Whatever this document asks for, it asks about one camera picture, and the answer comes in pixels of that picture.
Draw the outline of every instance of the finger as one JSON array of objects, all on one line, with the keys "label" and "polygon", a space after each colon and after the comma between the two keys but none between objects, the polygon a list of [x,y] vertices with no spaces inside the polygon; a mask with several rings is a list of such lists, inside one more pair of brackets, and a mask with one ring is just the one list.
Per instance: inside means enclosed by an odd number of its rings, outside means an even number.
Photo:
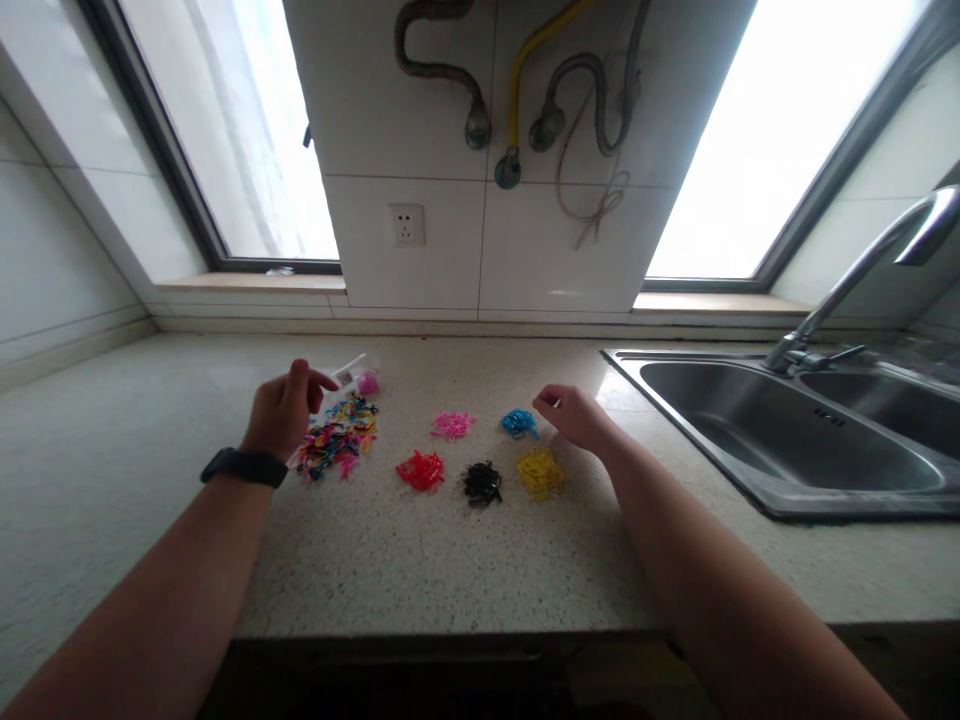
[{"label": "finger", "polygon": [[324,375],[319,370],[314,370],[310,368],[310,380],[315,383],[319,383],[322,387],[325,387],[327,390],[339,390],[340,387],[329,377]]},{"label": "finger", "polygon": [[269,399],[272,402],[280,402],[283,397],[283,390],[287,386],[286,374],[275,377],[273,380],[267,380],[263,385],[257,388],[257,395]]},{"label": "finger", "polygon": [[560,411],[557,410],[557,408],[555,408],[553,405],[546,402],[545,400],[536,398],[533,401],[533,409],[536,410],[541,415],[543,415],[544,419],[548,423],[550,423],[551,425],[556,425],[556,423],[554,422],[554,419],[557,417],[557,414]]},{"label": "finger", "polygon": [[557,407],[568,394],[569,388],[566,385],[547,385],[537,398],[543,400],[551,407]]},{"label": "finger", "polygon": [[306,360],[297,358],[290,365],[287,375],[287,385],[283,391],[283,405],[293,406],[294,403],[303,403],[307,399],[307,385],[310,382],[310,365]]},{"label": "finger", "polygon": [[307,386],[307,407],[310,408],[310,412],[316,415],[320,412],[320,402],[323,400],[323,390],[320,389],[320,386],[311,381]]}]

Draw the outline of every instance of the faucet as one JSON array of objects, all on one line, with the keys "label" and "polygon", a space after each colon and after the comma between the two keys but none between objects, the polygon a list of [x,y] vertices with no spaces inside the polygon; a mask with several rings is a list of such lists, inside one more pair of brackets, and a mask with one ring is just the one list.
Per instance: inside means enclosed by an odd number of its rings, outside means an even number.
[{"label": "faucet", "polygon": [[802,369],[811,371],[823,370],[835,360],[866,349],[866,346],[860,345],[838,355],[825,357],[808,352],[807,343],[810,336],[817,331],[824,320],[830,317],[830,314],[837,309],[857,283],[866,277],[880,260],[880,256],[892,245],[904,238],[909,238],[906,247],[894,263],[909,266],[923,265],[953,232],[958,220],[960,220],[960,185],[948,185],[935,190],[908,209],[873,241],[873,244],[847,270],[823,302],[807,315],[800,326],[777,343],[777,346],[763,360],[763,367],[780,375],[787,374],[791,365],[798,365]]}]

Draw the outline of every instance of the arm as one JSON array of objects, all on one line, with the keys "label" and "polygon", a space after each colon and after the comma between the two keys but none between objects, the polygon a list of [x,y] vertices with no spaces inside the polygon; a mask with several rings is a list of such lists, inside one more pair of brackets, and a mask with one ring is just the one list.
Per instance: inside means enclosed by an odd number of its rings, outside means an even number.
[{"label": "arm", "polygon": [[[286,461],[325,375],[296,360],[262,385],[240,449]],[[273,488],[214,477],[14,698],[14,718],[192,718],[227,651]]]},{"label": "arm", "polygon": [[580,388],[534,407],[593,452],[664,616],[730,717],[906,716],[803,601]]}]

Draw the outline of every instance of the blue rubber band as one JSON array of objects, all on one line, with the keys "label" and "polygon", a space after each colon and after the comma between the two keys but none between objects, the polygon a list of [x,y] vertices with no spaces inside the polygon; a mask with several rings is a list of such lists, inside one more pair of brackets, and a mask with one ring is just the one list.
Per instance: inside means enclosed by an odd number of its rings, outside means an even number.
[{"label": "blue rubber band", "polygon": [[533,415],[526,410],[521,410],[520,408],[511,410],[503,416],[500,424],[503,425],[503,429],[510,433],[510,437],[514,440],[519,440],[528,432],[537,440],[540,439],[540,435],[537,433],[537,421]]}]

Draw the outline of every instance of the black wristwatch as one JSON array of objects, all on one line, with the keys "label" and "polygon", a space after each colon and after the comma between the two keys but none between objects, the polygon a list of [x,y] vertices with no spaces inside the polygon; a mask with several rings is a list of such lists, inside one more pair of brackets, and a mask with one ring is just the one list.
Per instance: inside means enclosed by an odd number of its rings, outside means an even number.
[{"label": "black wristwatch", "polygon": [[200,473],[200,482],[208,482],[217,473],[278,488],[287,476],[287,466],[270,453],[245,453],[223,448]]}]

